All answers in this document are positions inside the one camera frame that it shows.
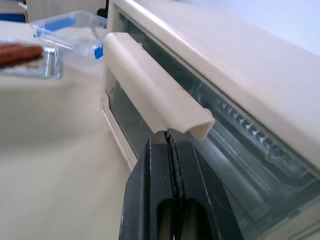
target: toaster oven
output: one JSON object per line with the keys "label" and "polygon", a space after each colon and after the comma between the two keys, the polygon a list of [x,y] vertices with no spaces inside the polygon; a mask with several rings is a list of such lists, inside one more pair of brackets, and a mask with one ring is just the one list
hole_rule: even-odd
{"label": "toaster oven", "polygon": [[[111,1],[111,33],[104,47],[107,78],[102,108],[129,167],[134,168],[149,136],[158,130],[186,132],[223,183],[244,239],[318,239],[316,164],[218,87],[212,79],[219,76],[210,79],[168,46],[165,32],[155,34],[156,28],[168,31],[170,26],[143,3]],[[180,41],[182,37],[170,35]],[[166,94],[161,97],[157,91]],[[165,105],[156,106],[157,100]]]}

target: table surface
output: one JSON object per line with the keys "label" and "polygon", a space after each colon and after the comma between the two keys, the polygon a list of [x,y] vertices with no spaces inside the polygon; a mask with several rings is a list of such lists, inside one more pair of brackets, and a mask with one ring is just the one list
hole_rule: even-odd
{"label": "table surface", "polygon": [[[1,22],[4,34],[35,41],[28,24]],[[101,111],[103,69],[0,76],[1,238],[118,239],[130,170]]]}

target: wall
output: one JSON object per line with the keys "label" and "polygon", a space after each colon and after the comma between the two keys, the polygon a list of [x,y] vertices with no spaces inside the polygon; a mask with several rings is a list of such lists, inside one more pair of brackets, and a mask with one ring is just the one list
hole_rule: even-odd
{"label": "wall", "polygon": [[26,3],[30,22],[76,10],[97,13],[106,6],[106,0],[26,0]]}

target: clear plastic box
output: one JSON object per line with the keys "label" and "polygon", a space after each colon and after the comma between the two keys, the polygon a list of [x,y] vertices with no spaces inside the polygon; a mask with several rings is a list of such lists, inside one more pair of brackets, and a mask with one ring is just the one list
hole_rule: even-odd
{"label": "clear plastic box", "polygon": [[86,11],[36,20],[35,38],[63,48],[63,61],[67,64],[92,67],[104,54],[103,38],[107,35],[107,19]]}

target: food tray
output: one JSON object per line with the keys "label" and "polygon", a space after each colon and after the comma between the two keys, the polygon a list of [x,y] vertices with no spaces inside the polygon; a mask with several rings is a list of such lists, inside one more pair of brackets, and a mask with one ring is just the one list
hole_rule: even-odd
{"label": "food tray", "polygon": [[[0,40],[0,44],[17,41]],[[24,45],[32,43],[18,42]],[[43,56],[40,59],[0,68],[1,75],[17,75],[43,79],[60,79],[63,77],[63,54],[58,47],[42,46]]]}
{"label": "food tray", "polygon": [[107,19],[86,11],[73,11],[31,23],[35,38],[63,49],[64,62],[87,68],[103,61]]}

